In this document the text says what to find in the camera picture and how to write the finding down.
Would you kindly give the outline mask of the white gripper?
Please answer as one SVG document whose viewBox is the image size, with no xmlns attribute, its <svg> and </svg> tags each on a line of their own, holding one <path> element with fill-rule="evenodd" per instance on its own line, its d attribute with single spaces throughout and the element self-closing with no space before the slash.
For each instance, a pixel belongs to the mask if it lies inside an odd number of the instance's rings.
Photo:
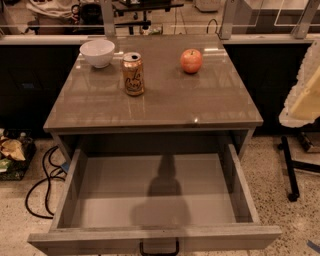
<svg viewBox="0 0 320 256">
<path fill-rule="evenodd" d="M 279 115 L 282 126 L 298 128 L 312 124 L 320 116 L 320 41 L 308 48 Z"/>
</svg>

